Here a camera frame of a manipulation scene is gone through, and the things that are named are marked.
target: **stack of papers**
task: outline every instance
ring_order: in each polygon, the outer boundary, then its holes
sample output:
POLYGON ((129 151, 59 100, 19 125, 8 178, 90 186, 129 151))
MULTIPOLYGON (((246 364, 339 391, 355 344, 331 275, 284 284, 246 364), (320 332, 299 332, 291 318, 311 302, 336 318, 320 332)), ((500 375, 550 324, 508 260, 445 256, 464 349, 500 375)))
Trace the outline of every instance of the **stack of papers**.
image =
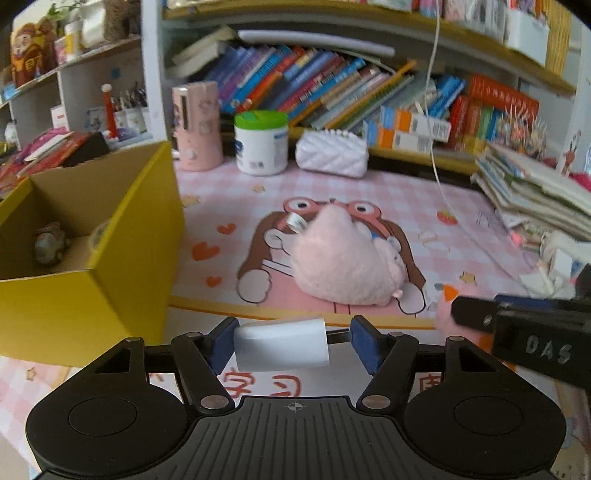
POLYGON ((591 193, 546 165, 497 145, 482 154, 475 180, 505 218, 539 231, 591 241, 591 193))

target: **white quilted pouch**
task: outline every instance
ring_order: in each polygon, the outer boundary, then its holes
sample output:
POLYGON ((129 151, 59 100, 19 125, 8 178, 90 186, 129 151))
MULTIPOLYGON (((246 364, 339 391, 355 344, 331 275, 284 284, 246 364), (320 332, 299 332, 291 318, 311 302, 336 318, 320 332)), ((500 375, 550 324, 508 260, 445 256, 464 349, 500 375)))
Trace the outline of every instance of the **white quilted pouch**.
POLYGON ((368 169, 367 142, 342 130, 306 130, 295 146, 295 161, 303 170, 359 179, 368 169))

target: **green book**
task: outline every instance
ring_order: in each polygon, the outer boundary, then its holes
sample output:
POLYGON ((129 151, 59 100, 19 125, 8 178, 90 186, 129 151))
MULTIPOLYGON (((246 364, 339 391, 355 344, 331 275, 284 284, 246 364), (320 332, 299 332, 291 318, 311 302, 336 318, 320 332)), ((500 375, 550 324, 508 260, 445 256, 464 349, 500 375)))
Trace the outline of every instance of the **green book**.
POLYGON ((483 140, 486 140, 486 134, 488 133, 488 126, 491 123, 492 112, 494 108, 491 106, 486 106, 482 109, 482 113, 480 114, 480 124, 478 125, 478 133, 476 136, 483 140))

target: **cartoon dog print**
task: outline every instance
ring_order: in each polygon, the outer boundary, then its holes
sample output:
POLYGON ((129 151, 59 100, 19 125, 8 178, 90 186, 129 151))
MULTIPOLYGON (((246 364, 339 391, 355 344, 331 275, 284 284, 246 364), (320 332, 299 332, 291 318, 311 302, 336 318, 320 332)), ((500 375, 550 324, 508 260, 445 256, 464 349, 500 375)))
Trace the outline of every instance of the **cartoon dog print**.
POLYGON ((271 212, 264 217, 252 238, 246 261, 238 270, 237 292, 248 303, 288 310, 311 310, 347 314, 408 314, 415 315, 425 309, 423 274, 415 265, 406 235, 399 225, 382 218, 381 210, 364 201, 332 204, 347 210, 358 228, 368 234, 387 240, 400 252, 406 265, 408 281, 402 287, 402 298, 385 307, 350 306, 317 299, 303 293, 291 275, 291 249, 296 237, 287 225, 290 213, 295 212, 311 222, 328 202, 315 202, 296 197, 284 202, 282 212, 271 212))

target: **green lid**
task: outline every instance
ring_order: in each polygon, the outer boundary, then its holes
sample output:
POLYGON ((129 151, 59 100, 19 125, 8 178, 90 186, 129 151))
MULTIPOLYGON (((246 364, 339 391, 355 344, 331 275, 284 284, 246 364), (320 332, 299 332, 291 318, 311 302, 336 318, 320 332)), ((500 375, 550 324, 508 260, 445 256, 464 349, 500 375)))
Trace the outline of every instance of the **green lid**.
POLYGON ((272 110, 253 110, 234 117, 234 125, 243 130, 271 130, 286 127, 287 113, 272 110))

